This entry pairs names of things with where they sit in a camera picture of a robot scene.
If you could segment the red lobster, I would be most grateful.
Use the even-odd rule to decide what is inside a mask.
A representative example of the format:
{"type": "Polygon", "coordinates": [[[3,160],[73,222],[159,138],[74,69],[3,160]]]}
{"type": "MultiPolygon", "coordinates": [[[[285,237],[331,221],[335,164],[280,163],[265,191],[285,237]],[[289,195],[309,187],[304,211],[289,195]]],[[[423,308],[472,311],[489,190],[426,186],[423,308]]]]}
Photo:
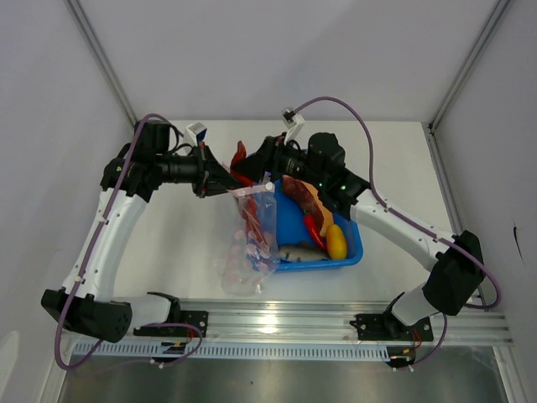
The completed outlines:
{"type": "MultiPolygon", "coordinates": [[[[241,140],[237,142],[235,154],[247,155],[247,149],[241,140]]],[[[265,196],[270,198],[274,194],[264,187],[263,191],[257,191],[258,186],[255,184],[244,188],[247,191],[239,197],[238,207],[244,221],[243,231],[247,240],[246,253],[250,258],[258,261],[273,259],[272,252],[275,245],[273,235],[264,231],[259,213],[261,212],[260,208],[263,207],[262,198],[265,196]]]]}

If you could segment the raw steak slice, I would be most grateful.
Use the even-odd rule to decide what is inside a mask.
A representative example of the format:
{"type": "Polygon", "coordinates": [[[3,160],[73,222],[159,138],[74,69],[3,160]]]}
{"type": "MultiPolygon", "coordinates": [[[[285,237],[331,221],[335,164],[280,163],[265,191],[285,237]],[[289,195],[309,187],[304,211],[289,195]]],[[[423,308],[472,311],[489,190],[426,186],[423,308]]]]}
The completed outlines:
{"type": "Polygon", "coordinates": [[[310,214],[319,234],[324,238],[327,229],[334,223],[330,212],[318,197],[318,190],[311,184],[284,175],[281,179],[283,193],[293,200],[305,214],[310,214]]]}

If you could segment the clear pink-dotted zip bag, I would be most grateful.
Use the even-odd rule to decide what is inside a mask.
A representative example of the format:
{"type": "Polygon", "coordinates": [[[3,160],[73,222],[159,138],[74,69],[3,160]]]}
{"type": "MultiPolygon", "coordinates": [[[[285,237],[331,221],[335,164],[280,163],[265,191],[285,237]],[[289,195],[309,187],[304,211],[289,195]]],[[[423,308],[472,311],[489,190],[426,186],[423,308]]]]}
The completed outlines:
{"type": "Polygon", "coordinates": [[[236,206],[228,248],[216,262],[223,291],[232,296],[262,292],[279,266],[275,184],[266,181],[229,191],[236,206]]]}

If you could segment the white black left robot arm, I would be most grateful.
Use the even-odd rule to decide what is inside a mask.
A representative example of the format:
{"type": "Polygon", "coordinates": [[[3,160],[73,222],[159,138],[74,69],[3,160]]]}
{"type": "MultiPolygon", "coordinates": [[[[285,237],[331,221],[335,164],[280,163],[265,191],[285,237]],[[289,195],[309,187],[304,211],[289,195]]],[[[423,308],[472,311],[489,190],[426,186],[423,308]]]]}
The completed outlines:
{"type": "Polygon", "coordinates": [[[205,143],[206,127],[184,132],[157,114],[135,125],[133,139],[104,168],[96,216],[82,251],[62,286],[47,289],[42,307],[63,331],[117,343],[129,332],[165,336],[182,325],[178,298],[149,292],[131,301],[114,297],[117,270],[136,222],[163,184],[189,184],[199,198],[218,196],[241,183],[205,143]]]}

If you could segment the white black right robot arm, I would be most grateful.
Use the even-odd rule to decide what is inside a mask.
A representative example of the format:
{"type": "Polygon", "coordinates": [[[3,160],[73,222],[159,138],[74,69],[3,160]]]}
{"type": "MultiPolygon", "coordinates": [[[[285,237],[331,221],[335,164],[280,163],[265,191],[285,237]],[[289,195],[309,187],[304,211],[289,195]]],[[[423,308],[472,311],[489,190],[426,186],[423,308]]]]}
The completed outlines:
{"type": "Polygon", "coordinates": [[[260,148],[232,169],[251,181],[265,175],[288,176],[313,185],[322,204],[348,221],[370,228],[394,243],[428,271],[427,281],[396,297],[383,318],[391,338],[403,338],[419,320],[436,314],[455,316],[484,280],[477,236],[437,232],[395,211],[373,185],[345,165],[345,150],[333,133],[316,133],[305,150],[268,136],[260,148]]]}

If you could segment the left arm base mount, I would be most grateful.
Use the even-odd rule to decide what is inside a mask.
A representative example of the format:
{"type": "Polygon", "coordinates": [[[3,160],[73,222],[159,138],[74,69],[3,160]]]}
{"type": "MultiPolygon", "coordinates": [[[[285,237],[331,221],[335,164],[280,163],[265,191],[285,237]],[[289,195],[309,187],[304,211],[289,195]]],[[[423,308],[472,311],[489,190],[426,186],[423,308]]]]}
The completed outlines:
{"type": "Polygon", "coordinates": [[[134,329],[133,335],[153,338],[198,338],[197,330],[199,330],[202,337],[205,337],[209,316],[208,311],[182,311],[175,319],[169,318],[164,323],[134,329]]]}

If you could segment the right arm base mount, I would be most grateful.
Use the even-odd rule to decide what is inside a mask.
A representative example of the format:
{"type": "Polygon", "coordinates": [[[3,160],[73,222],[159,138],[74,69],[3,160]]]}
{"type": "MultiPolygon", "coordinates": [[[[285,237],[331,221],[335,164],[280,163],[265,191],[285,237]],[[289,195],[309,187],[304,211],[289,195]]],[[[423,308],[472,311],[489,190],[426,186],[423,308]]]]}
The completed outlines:
{"type": "Polygon", "coordinates": [[[356,329],[360,341],[432,342],[434,340],[428,317],[407,326],[391,314],[362,313],[355,315],[349,325],[356,329]]]}

